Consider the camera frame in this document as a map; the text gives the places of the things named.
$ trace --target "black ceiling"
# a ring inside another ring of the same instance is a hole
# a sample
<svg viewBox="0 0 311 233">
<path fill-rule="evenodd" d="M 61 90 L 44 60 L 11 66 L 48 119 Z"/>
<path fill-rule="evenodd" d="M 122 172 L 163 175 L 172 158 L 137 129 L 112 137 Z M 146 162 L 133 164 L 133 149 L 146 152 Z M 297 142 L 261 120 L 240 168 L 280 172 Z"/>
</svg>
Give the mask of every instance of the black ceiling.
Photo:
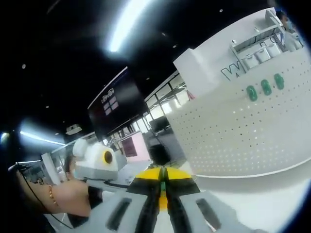
<svg viewBox="0 0 311 233">
<path fill-rule="evenodd" d="M 2 79 L 1 130 L 30 118 L 61 135 L 72 124 L 93 131 L 87 106 L 125 66 L 147 96 L 175 71 L 173 60 L 184 50 L 267 6 L 265 0 L 153 0 L 116 55 L 107 43 L 127 0 L 22 2 L 8 20 L 12 63 Z"/>
</svg>

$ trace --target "gold bracelet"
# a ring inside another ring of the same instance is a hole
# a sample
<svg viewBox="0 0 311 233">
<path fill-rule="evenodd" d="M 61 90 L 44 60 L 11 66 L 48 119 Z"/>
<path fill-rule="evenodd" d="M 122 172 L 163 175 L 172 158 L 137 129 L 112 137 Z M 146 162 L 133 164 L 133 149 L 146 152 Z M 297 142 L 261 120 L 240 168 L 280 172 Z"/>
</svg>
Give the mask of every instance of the gold bracelet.
<svg viewBox="0 0 311 233">
<path fill-rule="evenodd" d="M 54 205 L 57 205 L 57 202 L 55 201 L 54 196 L 53 196 L 51 185 L 49 185 L 49 193 L 50 193 L 50 198 L 53 200 Z"/>
</svg>

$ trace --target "hand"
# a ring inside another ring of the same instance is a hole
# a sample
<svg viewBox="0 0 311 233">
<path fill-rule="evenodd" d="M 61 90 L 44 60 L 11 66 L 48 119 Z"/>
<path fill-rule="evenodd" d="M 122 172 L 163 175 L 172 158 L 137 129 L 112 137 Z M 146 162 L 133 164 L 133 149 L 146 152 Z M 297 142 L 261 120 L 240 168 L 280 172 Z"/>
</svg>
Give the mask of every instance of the hand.
<svg viewBox="0 0 311 233">
<path fill-rule="evenodd" d="M 52 193 L 64 213 L 89 216 L 88 185 L 80 180 L 71 180 L 52 187 Z"/>
</svg>

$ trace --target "white pegboard wall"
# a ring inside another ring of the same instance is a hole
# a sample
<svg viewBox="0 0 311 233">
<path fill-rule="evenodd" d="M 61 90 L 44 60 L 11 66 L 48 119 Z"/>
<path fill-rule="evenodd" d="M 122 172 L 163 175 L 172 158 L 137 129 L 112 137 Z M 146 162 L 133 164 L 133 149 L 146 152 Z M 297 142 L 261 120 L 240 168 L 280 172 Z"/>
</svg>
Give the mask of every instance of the white pegboard wall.
<svg viewBox="0 0 311 233">
<path fill-rule="evenodd" d="M 274 75 L 284 79 L 278 90 Z M 306 49 L 284 53 L 168 115 L 197 175 L 271 174 L 311 158 L 311 61 Z M 261 80 L 272 94 L 264 95 Z M 258 99 L 246 93 L 253 85 Z"/>
</svg>

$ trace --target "ceiling light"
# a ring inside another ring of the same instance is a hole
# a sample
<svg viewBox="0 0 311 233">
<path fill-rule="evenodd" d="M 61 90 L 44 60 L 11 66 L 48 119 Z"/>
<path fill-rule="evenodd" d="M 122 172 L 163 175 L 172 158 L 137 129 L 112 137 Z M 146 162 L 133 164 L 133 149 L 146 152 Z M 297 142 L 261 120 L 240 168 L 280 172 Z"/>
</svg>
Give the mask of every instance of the ceiling light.
<svg viewBox="0 0 311 233">
<path fill-rule="evenodd" d="M 125 7 L 113 34 L 109 50 L 117 52 L 131 31 L 135 21 L 151 0 L 130 0 Z"/>
<path fill-rule="evenodd" d="M 0 140 L 0 142 L 3 142 L 8 136 L 9 136 L 8 133 L 3 133 L 3 134 L 1 134 L 1 140 Z"/>
<path fill-rule="evenodd" d="M 31 133 L 27 133 L 27 132 L 24 132 L 24 131 L 20 131 L 19 132 L 21 135 L 24 135 L 26 137 L 29 137 L 29 138 L 32 138 L 32 139 L 36 139 L 36 140 L 39 140 L 39 141 L 44 141 L 44 142 L 49 142 L 49 143 L 53 143 L 53 144 L 57 144 L 57 145 L 62 145 L 64 146 L 65 144 L 64 143 L 60 143 L 60 142 L 54 142 L 54 141 L 50 141 L 50 140 L 47 140 L 47 139 L 43 139 L 41 137 L 38 137 L 36 135 L 33 135 Z"/>
<path fill-rule="evenodd" d="M 32 160 L 32 161 L 24 161 L 24 162 L 16 162 L 15 164 L 29 164 L 34 162 L 41 162 L 41 160 Z"/>
</svg>

